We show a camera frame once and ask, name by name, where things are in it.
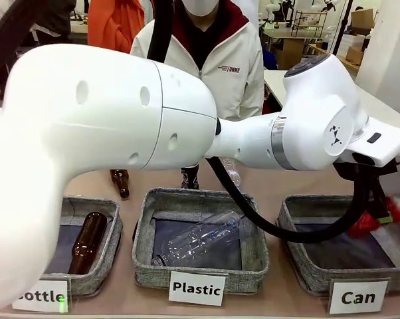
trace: white sign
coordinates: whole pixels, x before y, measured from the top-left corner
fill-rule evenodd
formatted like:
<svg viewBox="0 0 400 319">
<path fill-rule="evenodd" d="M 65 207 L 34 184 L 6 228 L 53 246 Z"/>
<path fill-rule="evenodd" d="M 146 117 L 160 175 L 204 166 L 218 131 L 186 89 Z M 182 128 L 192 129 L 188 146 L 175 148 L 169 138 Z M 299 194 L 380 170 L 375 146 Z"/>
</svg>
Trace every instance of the white sign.
<svg viewBox="0 0 400 319">
<path fill-rule="evenodd" d="M 13 309 L 37 312 L 68 312 L 67 281 L 40 280 L 13 302 Z"/>
<path fill-rule="evenodd" d="M 389 281 L 335 282 L 330 314 L 379 312 Z"/>
<path fill-rule="evenodd" d="M 169 300 L 221 306 L 224 295 L 225 277 L 204 274 L 171 273 Z"/>
</svg>

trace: black hose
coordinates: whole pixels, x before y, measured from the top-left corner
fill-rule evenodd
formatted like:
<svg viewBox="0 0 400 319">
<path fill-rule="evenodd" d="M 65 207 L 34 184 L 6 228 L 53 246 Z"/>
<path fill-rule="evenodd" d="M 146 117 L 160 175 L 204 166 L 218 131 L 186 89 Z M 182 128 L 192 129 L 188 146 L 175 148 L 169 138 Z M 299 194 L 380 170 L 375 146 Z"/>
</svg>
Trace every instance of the black hose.
<svg viewBox="0 0 400 319">
<path fill-rule="evenodd" d="M 358 175 L 358 178 L 354 181 L 352 202 L 345 215 L 335 223 L 318 231 L 297 232 L 282 229 L 264 219 L 249 205 L 239 189 L 234 185 L 219 158 L 209 158 L 207 161 L 223 187 L 228 191 L 246 217 L 263 231 L 284 241 L 291 241 L 293 243 L 319 243 L 327 241 L 346 232 L 358 221 L 367 207 L 370 178 L 367 178 L 365 175 Z"/>
<path fill-rule="evenodd" d="M 163 63 L 172 37 L 173 0 L 155 0 L 154 12 L 153 35 L 147 58 Z"/>
</svg>

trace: white jacket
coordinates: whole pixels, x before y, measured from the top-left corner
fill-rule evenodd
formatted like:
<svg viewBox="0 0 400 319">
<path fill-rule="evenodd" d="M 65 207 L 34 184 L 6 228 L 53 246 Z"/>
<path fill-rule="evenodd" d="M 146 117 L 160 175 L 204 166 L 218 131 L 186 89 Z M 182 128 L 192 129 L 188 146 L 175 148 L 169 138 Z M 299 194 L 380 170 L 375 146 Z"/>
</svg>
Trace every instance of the white jacket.
<svg viewBox="0 0 400 319">
<path fill-rule="evenodd" d="M 154 21 L 138 33 L 131 54 L 147 57 L 153 26 Z M 219 43 L 207 57 L 202 70 L 197 68 L 188 51 L 172 36 L 165 64 L 199 77 L 215 98 L 219 118 L 238 121 L 262 114 L 262 47 L 251 23 L 246 23 Z"/>
</svg>

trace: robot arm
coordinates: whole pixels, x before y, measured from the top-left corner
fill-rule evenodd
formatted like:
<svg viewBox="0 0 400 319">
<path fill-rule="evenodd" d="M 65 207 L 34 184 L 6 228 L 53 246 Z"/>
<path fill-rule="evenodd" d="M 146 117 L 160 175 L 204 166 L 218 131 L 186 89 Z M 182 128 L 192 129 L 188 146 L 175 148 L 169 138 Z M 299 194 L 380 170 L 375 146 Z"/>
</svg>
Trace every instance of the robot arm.
<svg viewBox="0 0 400 319">
<path fill-rule="evenodd" d="M 0 307 L 46 269 L 64 188 L 81 173 L 179 168 L 212 156 L 255 168 L 380 167 L 399 153 L 400 129 L 364 113 L 336 57 L 294 67 L 284 85 L 282 112 L 228 122 L 199 79 L 170 66 L 81 45 L 25 54 L 0 113 Z"/>
<path fill-rule="evenodd" d="M 271 2 L 266 5 L 266 12 L 268 12 L 268 19 L 267 21 L 273 22 L 275 15 L 274 12 L 280 10 L 280 3 L 278 0 L 271 0 Z"/>
</svg>

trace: cardboard box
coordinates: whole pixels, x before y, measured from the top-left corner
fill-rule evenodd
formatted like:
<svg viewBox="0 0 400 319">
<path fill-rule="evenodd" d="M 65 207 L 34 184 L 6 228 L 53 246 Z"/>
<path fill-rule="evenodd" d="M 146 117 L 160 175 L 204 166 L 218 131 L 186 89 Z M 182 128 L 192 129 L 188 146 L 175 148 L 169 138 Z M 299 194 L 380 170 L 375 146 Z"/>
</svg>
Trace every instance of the cardboard box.
<svg viewBox="0 0 400 319">
<path fill-rule="evenodd" d="M 364 52 L 361 51 L 361 47 L 349 47 L 348 53 L 346 55 L 346 60 L 353 64 L 361 65 L 363 57 Z"/>
<path fill-rule="evenodd" d="M 373 9 L 364 9 L 351 12 L 351 26 L 355 29 L 370 30 L 374 28 Z"/>
<path fill-rule="evenodd" d="M 302 59 L 304 52 L 304 39 L 285 39 L 282 50 L 275 49 L 279 70 L 288 70 Z"/>
</svg>

